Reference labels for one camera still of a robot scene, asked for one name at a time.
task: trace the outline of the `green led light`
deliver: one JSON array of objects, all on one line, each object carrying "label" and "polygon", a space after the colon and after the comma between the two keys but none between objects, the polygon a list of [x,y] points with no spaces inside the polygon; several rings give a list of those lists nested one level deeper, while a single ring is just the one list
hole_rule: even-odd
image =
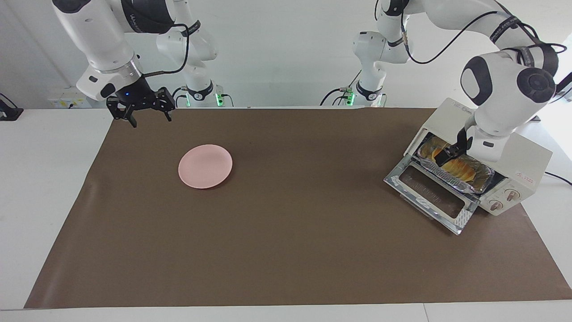
[{"label": "green led light", "polygon": [[349,99],[348,99],[348,106],[353,106],[353,101],[355,101],[356,99],[356,95],[354,93],[351,93],[349,95]]}]

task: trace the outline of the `aluminum foil tray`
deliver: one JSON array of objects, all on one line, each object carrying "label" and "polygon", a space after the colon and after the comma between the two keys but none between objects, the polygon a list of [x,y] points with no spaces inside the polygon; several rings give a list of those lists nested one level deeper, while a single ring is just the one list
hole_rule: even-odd
[{"label": "aluminum foil tray", "polygon": [[485,192],[495,175],[495,171],[490,167],[468,155],[451,160],[442,168],[435,163],[434,155],[439,152],[437,150],[442,150],[449,145],[436,136],[429,139],[417,150],[421,166],[461,193],[481,194]]}]

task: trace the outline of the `bread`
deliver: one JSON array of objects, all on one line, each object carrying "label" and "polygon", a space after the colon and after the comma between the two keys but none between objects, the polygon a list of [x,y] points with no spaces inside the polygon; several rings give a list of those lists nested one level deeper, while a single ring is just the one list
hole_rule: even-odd
[{"label": "bread", "polygon": [[[442,149],[437,148],[431,154],[431,160],[435,162],[435,157],[437,154],[441,153]],[[449,172],[452,176],[461,179],[465,182],[471,182],[475,179],[476,171],[466,162],[460,159],[454,159],[441,167],[443,170]]]}]

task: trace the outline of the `white table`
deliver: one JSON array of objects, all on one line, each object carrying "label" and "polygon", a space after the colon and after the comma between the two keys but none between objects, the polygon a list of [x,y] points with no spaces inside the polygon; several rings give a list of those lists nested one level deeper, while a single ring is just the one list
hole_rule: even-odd
[{"label": "white table", "polygon": [[[572,320],[572,301],[20,311],[111,122],[107,110],[92,109],[28,110],[0,123],[0,309],[12,310],[0,321]],[[519,131],[554,152],[549,171],[572,178],[572,162],[541,123]],[[572,284],[572,188],[546,176],[523,204]]]}]

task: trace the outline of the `white wall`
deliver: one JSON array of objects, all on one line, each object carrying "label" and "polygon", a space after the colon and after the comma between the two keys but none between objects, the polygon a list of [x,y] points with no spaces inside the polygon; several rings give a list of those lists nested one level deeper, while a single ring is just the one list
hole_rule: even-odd
[{"label": "white wall", "polygon": [[[561,42],[572,32],[570,0],[502,2],[546,42]],[[73,85],[87,66],[85,57],[59,25],[51,0],[0,0],[0,4],[0,90],[25,107],[46,107],[49,86]],[[375,30],[374,4],[374,0],[191,2],[196,17],[219,42],[218,59],[207,63],[213,79],[237,105],[251,106],[317,105],[330,89],[349,84],[360,69],[351,41],[360,31]],[[4,10],[7,7],[13,13]],[[11,29],[5,28],[7,21]],[[14,29],[21,38],[14,38]],[[456,33],[438,29],[424,15],[412,18],[408,29],[420,60],[432,57]],[[176,68],[158,53],[153,35],[129,34],[128,40],[142,56],[145,71]],[[494,50],[485,36],[467,33],[432,64],[386,64],[388,105],[434,107],[449,96],[469,104],[459,85],[460,73],[471,57]],[[171,75],[150,83],[174,89],[184,82],[180,75]]]}]

